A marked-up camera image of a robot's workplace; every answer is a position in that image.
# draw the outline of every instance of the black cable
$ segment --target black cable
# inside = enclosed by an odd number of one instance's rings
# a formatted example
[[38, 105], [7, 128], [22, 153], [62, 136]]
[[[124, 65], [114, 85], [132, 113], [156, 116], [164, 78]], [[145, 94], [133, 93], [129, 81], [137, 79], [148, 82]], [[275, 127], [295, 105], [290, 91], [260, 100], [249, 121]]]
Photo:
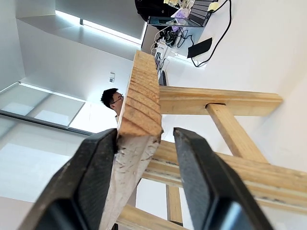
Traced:
[[165, 58], [163, 59], [162, 62], [159, 62], [158, 73], [162, 70], [162, 68], [163, 68], [163, 66], [164, 66], [164, 62], [165, 62]]
[[201, 62], [201, 63], [198, 64], [198, 65], [196, 65], [195, 62], [194, 62], [194, 60], [193, 60], [193, 58], [191, 58], [191, 60], [192, 60], [192, 62], [193, 62], [193, 64], [194, 64], [195, 67], [199, 67], [199, 66], [201, 66], [202, 64], [206, 63], [207, 61], [209, 61], [209, 60], [211, 59], [211, 57], [213, 56], [213, 54], [214, 54], [214, 52], [215, 52], [217, 46], [219, 45], [219, 43], [221, 42], [221, 40], [223, 39], [223, 37], [224, 37], [225, 34], [227, 33], [227, 31], [228, 31], [228, 29], [229, 29], [229, 27], [230, 27], [230, 25], [231, 25], [231, 20], [232, 20], [232, 15], [231, 15], [231, 0], [226, 0], [219, 8], [217, 8], [216, 11], [213, 12], [213, 13], [217, 12], [217, 11], [218, 11], [220, 8], [222, 8], [222, 7], [225, 5], [225, 3], [228, 2], [228, 1], [229, 1], [229, 23], [228, 23], [228, 26], [227, 26], [225, 32], [223, 33], [223, 35], [221, 36], [220, 40], [218, 40], [218, 42], [216, 43], [216, 45], [215, 45], [215, 47], [214, 47], [214, 49], [213, 49], [213, 51], [212, 51], [210, 57], [209, 57], [207, 60]]

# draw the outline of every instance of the wood grain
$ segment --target wood grain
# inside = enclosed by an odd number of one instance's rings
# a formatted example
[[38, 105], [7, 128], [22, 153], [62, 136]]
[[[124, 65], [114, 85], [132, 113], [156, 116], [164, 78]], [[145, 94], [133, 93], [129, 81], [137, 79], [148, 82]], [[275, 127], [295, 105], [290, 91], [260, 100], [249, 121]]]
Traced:
[[166, 185], [167, 220], [183, 226], [179, 188]]
[[206, 108], [234, 156], [267, 163], [265, 157], [226, 105], [208, 104]]
[[[239, 174], [257, 200], [267, 202], [270, 207], [278, 206], [285, 210], [291, 207], [295, 212], [307, 214], [306, 172], [216, 154]], [[174, 143], [161, 141], [144, 175], [147, 179], [182, 187]]]
[[138, 208], [126, 205], [117, 223], [133, 230], [187, 230], [170, 221], [156, 217]]
[[226, 104], [234, 115], [266, 116], [283, 99], [275, 93], [160, 86], [162, 114], [208, 115], [205, 106]]
[[118, 122], [118, 151], [100, 230], [109, 230], [119, 217], [132, 191], [161, 140], [159, 85], [154, 58], [137, 51]]

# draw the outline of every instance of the white wall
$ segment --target white wall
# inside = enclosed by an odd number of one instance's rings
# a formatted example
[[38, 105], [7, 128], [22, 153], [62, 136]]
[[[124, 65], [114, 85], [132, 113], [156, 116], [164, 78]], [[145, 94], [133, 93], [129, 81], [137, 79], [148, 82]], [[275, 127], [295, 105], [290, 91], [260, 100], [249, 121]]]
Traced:
[[0, 0], [0, 91], [24, 77], [15, 2]]
[[[26, 72], [22, 82], [97, 103], [105, 89], [126, 91], [132, 61], [17, 23]], [[108, 83], [110, 72], [114, 84]]]
[[40, 30], [74, 42], [84, 44], [110, 54], [133, 61], [136, 50], [140, 46], [126, 40], [99, 31], [89, 26], [80, 25], [78, 19], [67, 20], [59, 15], [21, 18], [21, 21]]
[[150, 54], [151, 53], [151, 46], [154, 43], [154, 36], [156, 35], [156, 33], [159, 32], [159, 30], [157, 28], [155, 28], [152, 25], [148, 25], [147, 29], [146, 29], [146, 33], [144, 36], [144, 40], [143, 40], [143, 45], [142, 45], [142, 51]]
[[15, 2], [16, 18], [54, 14], [56, 7], [55, 0], [15, 0]]

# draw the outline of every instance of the wooden leg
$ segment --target wooden leg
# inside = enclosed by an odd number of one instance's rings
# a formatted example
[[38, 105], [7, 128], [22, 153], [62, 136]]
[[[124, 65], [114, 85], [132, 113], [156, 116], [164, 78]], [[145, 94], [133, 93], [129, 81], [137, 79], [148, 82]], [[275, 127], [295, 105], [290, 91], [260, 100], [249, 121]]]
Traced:
[[179, 188], [166, 185], [167, 220], [183, 226]]
[[[217, 153], [263, 205], [307, 214], [307, 173]], [[161, 141], [144, 178], [182, 187], [174, 143]]]
[[206, 109], [234, 156], [251, 161], [267, 162], [226, 105], [208, 104]]
[[160, 86], [162, 114], [208, 115], [205, 106], [226, 104], [234, 115], [266, 116], [283, 99], [275, 93]]
[[132, 230], [187, 230], [186, 228], [144, 212], [136, 207], [126, 205], [117, 223]]
[[135, 55], [118, 125], [118, 152], [113, 161], [101, 230], [112, 228], [161, 140], [159, 85], [151, 55], [140, 51]]

